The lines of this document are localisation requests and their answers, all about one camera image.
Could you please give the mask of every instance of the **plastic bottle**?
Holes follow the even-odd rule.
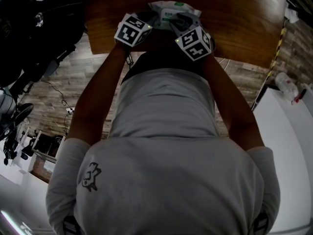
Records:
[[[284,72],[275,77],[275,84],[289,101],[293,101],[299,95],[297,86]]]

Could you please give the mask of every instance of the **white t-shirt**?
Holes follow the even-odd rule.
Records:
[[[269,148],[219,137],[208,83],[159,69],[122,84],[107,140],[65,141],[46,201],[57,234],[241,235],[280,192]]]

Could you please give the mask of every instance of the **wooden table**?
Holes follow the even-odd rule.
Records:
[[[158,0],[84,0],[93,54],[114,46],[114,33],[125,13],[149,9]],[[201,10],[202,24],[213,34],[215,56],[269,67],[284,20],[286,0],[173,0]],[[153,32],[134,51],[148,51],[172,43],[172,32]]]

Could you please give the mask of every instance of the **logo print on shirt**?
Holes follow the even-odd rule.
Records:
[[[91,189],[98,190],[96,186],[96,177],[101,173],[97,163],[90,163],[89,169],[83,178],[82,186],[87,188],[89,192]]]

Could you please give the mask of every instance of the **forearm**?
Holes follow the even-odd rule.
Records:
[[[117,43],[80,96],[71,121],[69,138],[90,145],[100,141],[115,89],[125,64],[126,51]]]
[[[245,150],[264,145],[248,103],[213,55],[203,60],[202,68],[229,137]]]

